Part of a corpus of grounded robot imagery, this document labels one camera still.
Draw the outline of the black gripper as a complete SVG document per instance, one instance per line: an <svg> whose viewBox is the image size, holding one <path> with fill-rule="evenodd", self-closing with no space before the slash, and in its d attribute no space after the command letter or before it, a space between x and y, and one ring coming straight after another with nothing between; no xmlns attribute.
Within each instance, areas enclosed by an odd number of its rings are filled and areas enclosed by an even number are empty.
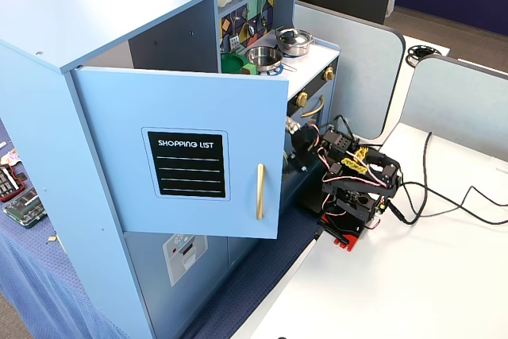
<svg viewBox="0 0 508 339"><path fill-rule="evenodd" d="M307 171L309 155L301 152L311 150L318 145L320 129L315 120L303 124L292 118L286 119L286 154L289 171Z"/></svg>

